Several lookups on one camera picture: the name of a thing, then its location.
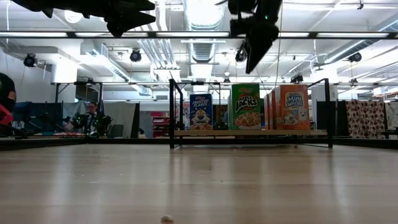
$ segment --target wooden floor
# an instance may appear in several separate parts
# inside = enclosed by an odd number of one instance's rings
[[[398,153],[82,145],[0,152],[0,223],[398,223]]]

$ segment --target red shelf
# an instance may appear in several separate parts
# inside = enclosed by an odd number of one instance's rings
[[[152,112],[152,137],[163,137],[169,134],[170,117],[168,113]]]

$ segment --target blue cereal box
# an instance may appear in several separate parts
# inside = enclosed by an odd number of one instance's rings
[[[211,94],[190,95],[191,130],[213,130],[213,100]]]

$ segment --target mini wheats box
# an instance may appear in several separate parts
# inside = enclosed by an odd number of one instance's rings
[[[232,86],[232,130],[260,130],[261,102],[258,84]]]
[[[213,130],[213,100],[211,94],[190,95],[190,129]]]
[[[309,130],[306,85],[281,85],[275,90],[277,129]]]

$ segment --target patterned curtain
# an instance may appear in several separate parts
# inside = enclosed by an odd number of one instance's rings
[[[384,139],[383,101],[346,101],[348,132],[352,138]]]

